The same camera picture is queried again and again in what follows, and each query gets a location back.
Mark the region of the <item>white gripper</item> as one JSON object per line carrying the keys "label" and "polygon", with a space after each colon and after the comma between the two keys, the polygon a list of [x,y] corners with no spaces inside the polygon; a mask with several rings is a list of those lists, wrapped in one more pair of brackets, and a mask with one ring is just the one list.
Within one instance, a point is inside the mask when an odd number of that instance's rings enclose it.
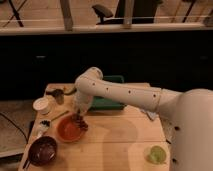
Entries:
{"label": "white gripper", "polygon": [[92,105],[93,97],[77,91],[74,95],[73,104],[74,111],[80,115],[84,116]]}

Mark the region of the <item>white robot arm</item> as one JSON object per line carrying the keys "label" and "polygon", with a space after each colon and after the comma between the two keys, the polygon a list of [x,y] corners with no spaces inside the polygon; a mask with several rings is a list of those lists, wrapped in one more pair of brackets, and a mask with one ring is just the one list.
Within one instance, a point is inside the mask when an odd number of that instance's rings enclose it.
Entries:
{"label": "white robot arm", "polygon": [[91,67],[75,80],[75,105],[85,110],[95,96],[157,113],[172,126],[169,171],[213,171],[213,90],[178,92],[108,82]]}

